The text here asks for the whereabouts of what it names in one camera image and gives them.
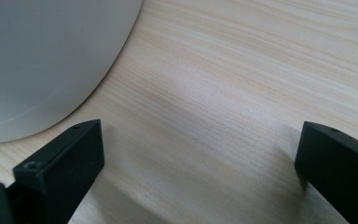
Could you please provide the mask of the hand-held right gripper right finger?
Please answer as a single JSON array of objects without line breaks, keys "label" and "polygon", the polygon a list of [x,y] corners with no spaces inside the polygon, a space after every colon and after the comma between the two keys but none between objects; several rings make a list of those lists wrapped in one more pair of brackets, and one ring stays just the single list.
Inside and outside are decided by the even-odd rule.
[{"label": "hand-held right gripper right finger", "polygon": [[295,167],[348,222],[358,224],[357,139],[306,121]]}]

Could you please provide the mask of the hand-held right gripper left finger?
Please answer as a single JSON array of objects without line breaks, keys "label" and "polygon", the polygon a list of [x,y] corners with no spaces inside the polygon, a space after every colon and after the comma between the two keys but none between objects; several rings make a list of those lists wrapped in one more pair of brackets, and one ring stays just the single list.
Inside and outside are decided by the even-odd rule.
[{"label": "hand-held right gripper left finger", "polygon": [[13,168],[16,219],[67,224],[103,167],[101,122],[70,127]]}]

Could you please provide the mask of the light blue plastic container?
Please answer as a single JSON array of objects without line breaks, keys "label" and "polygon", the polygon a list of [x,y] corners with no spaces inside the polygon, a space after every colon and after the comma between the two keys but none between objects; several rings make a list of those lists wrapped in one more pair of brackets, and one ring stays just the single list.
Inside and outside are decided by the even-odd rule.
[{"label": "light blue plastic container", "polygon": [[144,0],[0,0],[0,143],[71,114],[121,52]]}]

